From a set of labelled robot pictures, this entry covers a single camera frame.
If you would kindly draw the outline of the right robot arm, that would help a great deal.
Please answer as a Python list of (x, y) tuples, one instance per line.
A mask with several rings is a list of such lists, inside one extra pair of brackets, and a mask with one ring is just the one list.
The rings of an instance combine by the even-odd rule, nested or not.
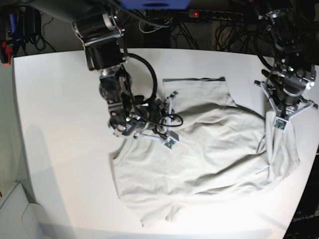
[[(166, 100), (157, 97), (158, 80), (153, 67), (141, 56), (129, 53), (125, 43), (129, 17), (157, 28), (170, 27), (169, 18), (141, 15), (117, 0), (34, 0), (32, 6), (71, 22), (83, 45), (88, 69), (100, 72), (99, 91), (107, 102), (109, 126), (116, 136), (145, 136), (150, 130), (153, 139), (178, 139), (172, 129), (181, 126), (183, 119), (172, 110), (172, 96)], [(151, 74), (153, 89), (148, 98), (132, 92), (133, 81), (125, 69), (129, 59), (143, 63)]]

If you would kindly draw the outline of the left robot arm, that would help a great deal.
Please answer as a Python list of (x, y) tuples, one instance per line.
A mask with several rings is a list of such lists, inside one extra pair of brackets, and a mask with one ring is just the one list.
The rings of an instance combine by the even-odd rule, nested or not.
[(310, 42), (317, 26), (305, 16), (299, 0), (251, 0), (260, 25), (272, 38), (274, 59), (269, 64), (261, 53), (258, 58), (266, 67), (261, 83), (276, 116), (289, 120), (317, 105), (303, 97), (316, 80), (315, 64), (310, 60)]

